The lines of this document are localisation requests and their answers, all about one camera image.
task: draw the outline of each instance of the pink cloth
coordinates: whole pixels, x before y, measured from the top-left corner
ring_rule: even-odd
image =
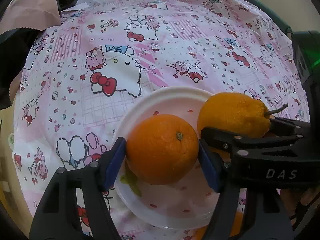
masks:
[[[58,167],[84,167],[110,149],[124,113],[152,91],[190,86],[237,91],[278,115],[309,120],[291,41],[243,0],[88,0],[35,41],[15,104],[17,174],[32,214]],[[153,228],[105,193],[123,239],[184,239]],[[245,192],[239,197],[242,210]],[[85,232],[85,209],[78,199]]]

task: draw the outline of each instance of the plate rim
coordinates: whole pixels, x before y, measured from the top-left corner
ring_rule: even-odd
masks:
[[[128,118],[128,116],[131,116],[132,114],[134,113],[137,113],[137,109],[140,108],[140,105],[143,105],[144,103],[146,103],[147,101],[150,101],[150,99],[154,99],[154,98],[159,98],[161,96],[163,97],[166,97],[166,100],[168,99],[174,99],[174,98],[195,98],[195,95],[202,95],[203,97],[206,97],[207,99],[212,96],[213,94],[206,91],[206,90],[202,90],[202,89],[199,89],[199,88],[193,88],[193,87],[187,87],[187,86],[174,86],[174,87],[167,87],[167,88],[161,88],[161,89],[158,89],[158,90],[155,90],[153,91],[152,93],[150,93],[149,95],[141,98],[141,100],[139,100],[129,111],[127,111],[121,118],[121,120],[119,121],[119,123],[117,124],[117,127],[116,127],[116,131],[113,135],[113,138],[112,138],[112,145],[115,143],[116,141],[116,138],[119,137],[118,135],[118,132],[117,130],[119,130],[118,128],[124,123],[126,122],[126,119]],[[194,223],[196,224],[195,226],[192,226],[192,227],[187,227],[187,228],[179,228],[179,227],[169,227],[169,226],[164,226],[164,225],[161,225],[161,224],[158,224],[156,221],[154,221],[152,219],[152,217],[147,217],[145,218],[141,212],[138,212],[138,210],[136,210],[135,206],[134,205],[131,205],[129,204],[124,196],[122,195],[121,191],[119,190],[119,186],[118,184],[121,183],[119,182],[120,181],[120,178],[119,178],[119,174],[117,175],[116,177],[116,181],[114,183],[114,187],[115,187],[115,190],[118,194],[118,196],[120,197],[120,199],[123,201],[123,203],[126,205],[126,207],[136,216],[138,217],[139,219],[141,219],[142,221],[146,222],[146,223],[149,223],[153,226],[156,226],[156,227],[160,227],[160,228],[170,228],[170,229],[176,229],[176,230],[179,230],[179,229],[196,229],[196,228],[200,228],[200,227],[203,227],[203,226],[206,226],[209,221],[210,221],[210,218],[212,216],[212,213],[213,211],[211,212],[208,212],[206,215],[203,215],[203,217],[201,218],[198,218],[197,221],[198,223]],[[158,214],[159,216],[163,216],[164,218],[167,218],[168,216],[165,216],[165,215],[161,215],[161,214]],[[174,220],[194,220],[195,218],[173,218]]]

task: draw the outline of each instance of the red bow print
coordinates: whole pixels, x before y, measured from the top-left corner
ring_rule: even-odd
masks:
[[[199,80],[203,80],[203,77],[198,72],[190,72],[190,78],[194,80],[198,78]]]
[[[236,61],[241,61],[248,68],[251,67],[250,63],[245,57],[236,54],[234,51],[232,52],[232,55]]]
[[[127,37],[129,39],[132,38],[132,39],[135,39],[137,41],[144,41],[144,37],[143,37],[142,34],[136,34],[136,33],[133,33],[133,32],[128,32]]]
[[[95,154],[91,155],[91,158],[92,158],[93,161],[96,161],[96,160],[100,159],[101,155],[102,154],[95,153]]]
[[[107,97],[111,97],[116,91],[117,80],[115,78],[107,78],[102,76],[100,72],[95,72],[90,77],[90,82],[92,84],[99,84],[102,87],[103,93]]]
[[[87,211],[85,210],[85,208],[82,207],[77,207],[78,208],[78,214],[79,217],[81,219],[81,222],[84,223],[87,227],[89,227],[89,219],[87,217]]]
[[[213,10],[212,10],[211,12],[213,12],[214,14],[216,14],[216,15],[218,15],[218,16],[220,16],[220,17],[223,17],[221,13],[217,13],[217,12],[215,12],[215,11],[213,11]]]
[[[27,119],[27,124],[31,124],[32,116],[31,115],[27,115],[26,119]]]

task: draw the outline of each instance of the yellow citrus fruit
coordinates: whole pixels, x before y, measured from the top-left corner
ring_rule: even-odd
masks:
[[[270,128],[268,108],[260,100],[241,93],[218,93],[202,106],[197,122],[199,134],[206,127],[226,130],[250,138],[264,136]]]
[[[153,115],[135,126],[127,139],[129,168],[153,185],[177,182],[193,167],[198,156],[196,131],[171,114]]]

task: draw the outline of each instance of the bedsheet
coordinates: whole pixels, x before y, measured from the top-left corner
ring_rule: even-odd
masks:
[[[79,169],[111,148],[117,122],[140,98],[168,86],[237,91],[278,116],[309,121],[291,41],[244,0],[80,0],[62,25],[35,40],[14,112],[13,160],[32,215],[58,167]],[[84,232],[89,221],[77,191]],[[184,239],[194,231],[137,219],[104,193],[123,239]],[[239,197],[243,208],[244,196]]]

